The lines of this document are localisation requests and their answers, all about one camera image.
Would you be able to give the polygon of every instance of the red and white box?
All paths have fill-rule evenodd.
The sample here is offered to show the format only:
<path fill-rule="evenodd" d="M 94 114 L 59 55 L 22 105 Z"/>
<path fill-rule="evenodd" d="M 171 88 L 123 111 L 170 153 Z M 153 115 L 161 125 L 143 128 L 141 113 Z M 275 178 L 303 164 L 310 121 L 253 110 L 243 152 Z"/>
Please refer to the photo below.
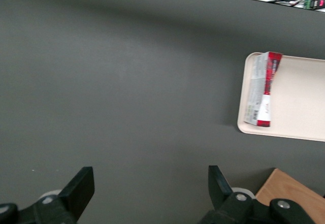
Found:
<path fill-rule="evenodd" d="M 249 97 L 244 121 L 256 126 L 271 124 L 271 85 L 282 54 L 266 52 L 255 58 L 250 79 Z"/>

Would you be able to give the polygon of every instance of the white tray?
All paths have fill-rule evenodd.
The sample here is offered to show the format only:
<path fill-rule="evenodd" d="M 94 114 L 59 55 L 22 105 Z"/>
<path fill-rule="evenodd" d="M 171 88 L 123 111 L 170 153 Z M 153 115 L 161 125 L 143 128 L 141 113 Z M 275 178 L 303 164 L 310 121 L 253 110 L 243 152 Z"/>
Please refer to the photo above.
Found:
<path fill-rule="evenodd" d="M 283 56 L 271 87 L 271 126 L 244 122 L 254 58 L 246 58 L 238 128 L 243 133 L 325 141 L 325 60 Z"/>

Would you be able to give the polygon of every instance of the screw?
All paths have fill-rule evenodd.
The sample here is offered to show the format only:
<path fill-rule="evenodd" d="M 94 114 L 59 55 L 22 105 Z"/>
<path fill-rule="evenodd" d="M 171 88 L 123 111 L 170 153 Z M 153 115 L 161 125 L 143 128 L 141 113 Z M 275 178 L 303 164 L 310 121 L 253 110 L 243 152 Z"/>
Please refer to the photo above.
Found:
<path fill-rule="evenodd" d="M 290 204 L 286 201 L 280 200 L 278 201 L 278 206 L 280 206 L 283 209 L 289 209 L 290 208 Z"/>
<path fill-rule="evenodd" d="M 51 197 L 46 197 L 46 198 L 42 201 L 42 203 L 43 203 L 44 205 L 46 205 L 46 204 L 51 203 L 52 201 L 53 201 L 53 199 L 52 199 Z"/>
<path fill-rule="evenodd" d="M 7 206 L 4 206 L 4 207 L 1 207 L 0 208 L 0 214 L 5 213 L 7 210 L 9 210 L 9 206 L 8 205 Z"/>
<path fill-rule="evenodd" d="M 245 200 L 247 200 L 247 197 L 244 196 L 243 194 L 237 194 L 236 199 L 239 201 L 245 201 Z"/>

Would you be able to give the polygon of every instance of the wooden block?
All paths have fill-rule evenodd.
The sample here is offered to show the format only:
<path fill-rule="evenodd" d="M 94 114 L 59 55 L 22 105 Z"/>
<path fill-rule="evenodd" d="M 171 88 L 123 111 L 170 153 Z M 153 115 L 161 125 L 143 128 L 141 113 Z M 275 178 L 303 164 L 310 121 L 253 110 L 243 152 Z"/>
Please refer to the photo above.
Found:
<path fill-rule="evenodd" d="M 271 173 L 256 198 L 267 206 L 272 199 L 293 200 L 304 208 L 315 223 L 325 224 L 325 199 L 279 169 Z"/>

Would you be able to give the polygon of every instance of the black clamp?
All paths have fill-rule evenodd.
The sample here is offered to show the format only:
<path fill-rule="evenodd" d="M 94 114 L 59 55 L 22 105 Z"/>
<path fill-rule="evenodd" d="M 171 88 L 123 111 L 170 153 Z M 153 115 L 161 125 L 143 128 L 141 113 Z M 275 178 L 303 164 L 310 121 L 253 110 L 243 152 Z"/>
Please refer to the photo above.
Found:
<path fill-rule="evenodd" d="M 199 224 L 315 224 L 294 201 L 274 199 L 265 206 L 245 193 L 234 193 L 218 166 L 209 166 L 209 194 L 214 210 Z"/>
<path fill-rule="evenodd" d="M 92 167 L 84 167 L 58 195 L 20 211 L 16 204 L 0 204 L 0 224 L 76 224 L 94 190 Z"/>

